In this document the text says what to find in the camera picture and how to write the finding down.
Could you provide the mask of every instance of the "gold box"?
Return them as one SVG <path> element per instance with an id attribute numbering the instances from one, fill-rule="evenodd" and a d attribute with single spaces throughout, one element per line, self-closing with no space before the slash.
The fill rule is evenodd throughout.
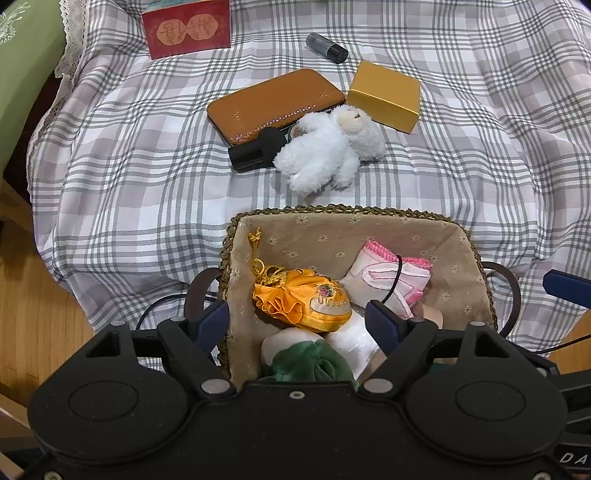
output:
<path id="1" fill-rule="evenodd" d="M 361 108 L 380 124 L 409 134 L 418 121 L 420 90 L 417 79 L 363 60 L 347 104 Z"/>

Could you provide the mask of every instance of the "beige floral fabric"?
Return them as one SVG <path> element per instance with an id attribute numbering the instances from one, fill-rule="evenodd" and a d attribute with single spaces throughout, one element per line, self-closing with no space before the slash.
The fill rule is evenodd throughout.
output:
<path id="1" fill-rule="evenodd" d="M 265 264 L 314 268 L 335 280 L 343 278 L 368 239 L 403 257 L 433 263 L 422 302 L 441 310 L 444 328 L 464 329 L 473 320 L 493 325 L 486 283 L 464 230 L 451 222 L 400 216 L 344 213 L 280 213 L 243 217 L 230 253 L 226 298 L 230 307 L 228 361 L 236 385 L 260 374 L 263 339 L 283 328 L 252 304 L 254 275 L 248 233 L 262 230 L 258 257 Z"/>

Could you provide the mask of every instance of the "red envelope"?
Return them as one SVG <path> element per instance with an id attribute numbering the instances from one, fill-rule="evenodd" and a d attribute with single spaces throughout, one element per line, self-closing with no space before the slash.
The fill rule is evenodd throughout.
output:
<path id="1" fill-rule="evenodd" d="M 200 0 L 142 14 L 152 59 L 230 46 L 230 0 Z"/>

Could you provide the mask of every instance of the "plaid tablecloth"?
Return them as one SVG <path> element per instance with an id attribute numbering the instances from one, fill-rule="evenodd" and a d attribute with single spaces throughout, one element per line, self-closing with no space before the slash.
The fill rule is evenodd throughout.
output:
<path id="1" fill-rule="evenodd" d="M 558 268 L 589 276 L 591 17 L 567 0 L 232 0 L 232 48 L 151 61 L 138 0 L 88 0 L 73 91 L 30 147 L 37 246 L 95 329 L 218 265 L 238 212 L 299 203 L 429 210 L 468 228 L 519 275 L 512 335 L 562 339 L 581 309 L 544 294 Z M 334 65 L 310 32 L 349 50 Z M 298 198 L 274 170 L 235 174 L 212 100 L 308 67 L 347 91 L 360 60 L 421 85 L 411 135 L 383 127 L 385 160 L 344 192 Z M 508 289 L 494 282 L 499 317 Z M 157 309 L 145 327 L 172 316 Z"/>

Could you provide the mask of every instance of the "brown eyeglass case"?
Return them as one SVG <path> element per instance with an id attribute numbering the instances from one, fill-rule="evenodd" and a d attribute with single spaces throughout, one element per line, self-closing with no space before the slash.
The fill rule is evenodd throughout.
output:
<path id="1" fill-rule="evenodd" d="M 303 69 L 214 100 L 207 115 L 228 143 L 241 145 L 265 127 L 288 127 L 344 102 L 343 92 L 320 73 Z"/>

